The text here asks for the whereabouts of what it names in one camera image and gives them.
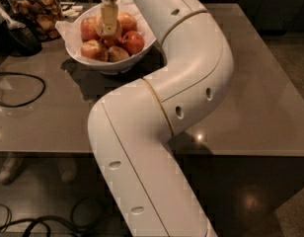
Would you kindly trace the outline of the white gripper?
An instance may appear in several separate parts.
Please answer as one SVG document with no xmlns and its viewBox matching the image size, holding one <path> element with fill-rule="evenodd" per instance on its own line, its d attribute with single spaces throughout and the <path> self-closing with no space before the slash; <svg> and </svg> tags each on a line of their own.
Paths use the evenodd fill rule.
<svg viewBox="0 0 304 237">
<path fill-rule="evenodd" d="M 101 5 L 101 15 L 103 22 L 103 32 L 105 35 L 111 36 L 116 32 L 118 6 L 117 0 L 103 0 Z"/>
</svg>

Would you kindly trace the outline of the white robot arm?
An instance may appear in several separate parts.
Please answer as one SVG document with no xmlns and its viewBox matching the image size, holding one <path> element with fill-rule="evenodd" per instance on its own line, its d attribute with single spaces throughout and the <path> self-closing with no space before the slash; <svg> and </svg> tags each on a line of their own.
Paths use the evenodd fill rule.
<svg viewBox="0 0 304 237">
<path fill-rule="evenodd" d="M 93 106 L 96 161 L 133 237 L 217 237 L 167 143 L 223 100 L 234 69 L 230 46 L 198 0 L 133 2 L 166 64 Z"/>
</svg>

